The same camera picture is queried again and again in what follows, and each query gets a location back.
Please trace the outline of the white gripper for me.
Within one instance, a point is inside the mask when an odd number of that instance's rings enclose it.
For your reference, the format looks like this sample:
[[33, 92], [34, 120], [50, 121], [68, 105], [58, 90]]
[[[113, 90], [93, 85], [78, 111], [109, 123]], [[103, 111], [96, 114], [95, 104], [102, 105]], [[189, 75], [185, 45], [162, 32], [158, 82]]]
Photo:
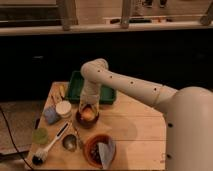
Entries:
[[99, 114], [101, 85], [88, 80], [84, 80], [83, 87], [80, 93], [80, 103], [78, 112], [83, 118], [83, 110], [86, 104], [94, 105], [94, 118]]

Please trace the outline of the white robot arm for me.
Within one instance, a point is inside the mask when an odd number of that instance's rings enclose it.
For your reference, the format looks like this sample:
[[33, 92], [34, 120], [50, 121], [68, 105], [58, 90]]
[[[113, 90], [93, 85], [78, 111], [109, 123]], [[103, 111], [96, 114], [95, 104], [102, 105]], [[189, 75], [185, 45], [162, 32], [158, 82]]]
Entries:
[[165, 171], [213, 171], [213, 92], [190, 86], [180, 90], [120, 75], [99, 58], [81, 66], [85, 83], [80, 100], [99, 101], [102, 85], [118, 90], [165, 116]]

